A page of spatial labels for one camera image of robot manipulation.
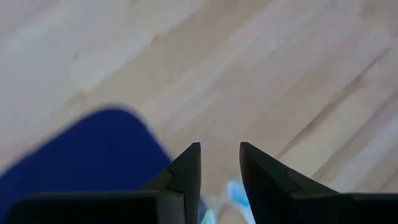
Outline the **blue white bagged toothbrush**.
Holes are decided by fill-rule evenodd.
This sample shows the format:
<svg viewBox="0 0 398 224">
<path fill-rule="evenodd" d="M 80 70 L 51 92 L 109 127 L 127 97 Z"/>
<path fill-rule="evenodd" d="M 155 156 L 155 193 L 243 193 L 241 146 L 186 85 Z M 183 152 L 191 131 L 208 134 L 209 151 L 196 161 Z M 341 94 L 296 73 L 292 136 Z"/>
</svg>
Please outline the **blue white bagged toothbrush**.
<svg viewBox="0 0 398 224">
<path fill-rule="evenodd" d="M 198 210 L 198 224 L 221 224 L 221 218 L 228 210 L 238 212 L 244 224 L 256 224 L 241 180 L 229 180 L 220 195 L 201 201 L 204 208 Z"/>
</svg>

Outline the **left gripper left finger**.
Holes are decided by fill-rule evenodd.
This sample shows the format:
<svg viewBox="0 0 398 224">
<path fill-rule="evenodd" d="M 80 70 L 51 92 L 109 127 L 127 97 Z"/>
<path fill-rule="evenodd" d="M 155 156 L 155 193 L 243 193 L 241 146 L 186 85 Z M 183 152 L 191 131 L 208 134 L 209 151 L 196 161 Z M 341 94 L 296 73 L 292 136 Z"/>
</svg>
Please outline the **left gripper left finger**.
<svg viewBox="0 0 398 224">
<path fill-rule="evenodd" d="M 200 224 L 200 143 L 188 146 L 144 189 L 155 192 L 157 224 Z"/>
</svg>

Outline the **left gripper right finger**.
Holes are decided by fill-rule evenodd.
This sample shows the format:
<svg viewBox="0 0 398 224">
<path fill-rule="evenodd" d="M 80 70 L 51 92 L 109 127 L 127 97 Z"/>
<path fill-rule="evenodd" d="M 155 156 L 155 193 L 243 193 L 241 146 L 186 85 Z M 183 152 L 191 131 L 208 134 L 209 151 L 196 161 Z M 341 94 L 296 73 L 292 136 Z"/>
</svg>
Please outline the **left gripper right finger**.
<svg viewBox="0 0 398 224">
<path fill-rule="evenodd" d="M 313 200 L 338 193 L 249 142 L 240 143 L 239 163 L 256 224 L 316 224 L 325 212 Z"/>
</svg>

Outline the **navy blue cloth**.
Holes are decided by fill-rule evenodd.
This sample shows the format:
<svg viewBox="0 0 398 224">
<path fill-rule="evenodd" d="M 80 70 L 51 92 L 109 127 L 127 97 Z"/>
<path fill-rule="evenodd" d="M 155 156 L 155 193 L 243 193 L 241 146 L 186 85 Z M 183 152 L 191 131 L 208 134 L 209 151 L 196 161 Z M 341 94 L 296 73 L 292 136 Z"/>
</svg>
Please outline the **navy blue cloth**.
<svg viewBox="0 0 398 224">
<path fill-rule="evenodd" d="M 89 114 L 0 176 L 0 224 L 17 200 L 37 193 L 136 190 L 171 163 L 133 113 Z"/>
</svg>

